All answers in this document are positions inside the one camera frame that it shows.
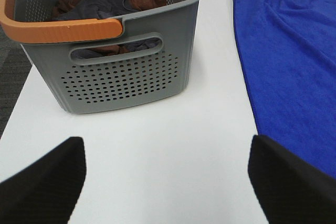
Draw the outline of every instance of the orange handle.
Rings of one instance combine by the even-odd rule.
[[[115,38],[122,24],[114,18],[56,22],[17,22],[13,20],[15,0],[0,0],[0,22],[6,35],[22,43],[58,43]]]

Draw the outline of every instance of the brown cloth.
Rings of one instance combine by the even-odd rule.
[[[167,0],[129,0],[132,8],[142,11],[167,5]]]
[[[119,45],[95,47],[95,48],[89,48],[89,50],[98,52],[103,56],[119,55],[130,52],[125,46],[119,46]]]
[[[80,2],[81,0],[59,0],[57,1],[56,5],[52,9],[52,18],[57,18],[59,15],[63,13],[67,13],[74,9],[74,7]]]

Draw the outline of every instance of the laundry basket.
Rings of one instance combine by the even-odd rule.
[[[0,0],[7,36],[22,43],[60,106],[71,113],[126,108],[167,98],[187,85],[199,0],[107,19],[43,22],[57,0]],[[74,50],[149,38],[154,48],[80,59]]]

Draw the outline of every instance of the black fabric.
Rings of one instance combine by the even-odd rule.
[[[248,174],[270,224],[336,223],[336,180],[269,137],[254,136]]]
[[[134,12],[137,10],[126,0],[81,0],[74,9],[53,20],[105,19]]]
[[[0,184],[0,223],[67,223],[85,176],[83,140],[71,137]]]

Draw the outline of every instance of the basket handle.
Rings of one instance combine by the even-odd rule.
[[[59,43],[116,38],[123,32],[118,19],[82,19],[56,22],[17,22],[15,0],[0,0],[0,23],[6,35],[21,43]]]
[[[155,47],[146,49],[146,50],[128,52],[128,53],[120,54],[120,55],[102,56],[99,58],[92,58],[92,59],[78,59],[74,57],[73,55],[71,55],[73,51],[78,50],[78,49],[87,49],[87,48],[92,48],[92,47],[126,44],[126,43],[131,43],[131,42],[146,40],[146,39],[152,39],[152,38],[158,38],[160,42]],[[143,35],[131,36],[128,38],[116,39],[116,40],[113,40],[112,44],[106,44],[106,42],[86,42],[85,44],[83,44],[82,47],[81,46],[73,47],[69,52],[69,57],[70,57],[70,60],[76,65],[80,65],[80,66],[95,65],[95,64],[111,63],[111,62],[116,62],[116,61],[121,61],[121,60],[130,60],[130,59],[135,59],[135,58],[139,58],[143,56],[153,55],[153,54],[160,52],[163,46],[164,44],[163,44],[163,38],[161,34],[148,33],[148,34],[143,34]]]

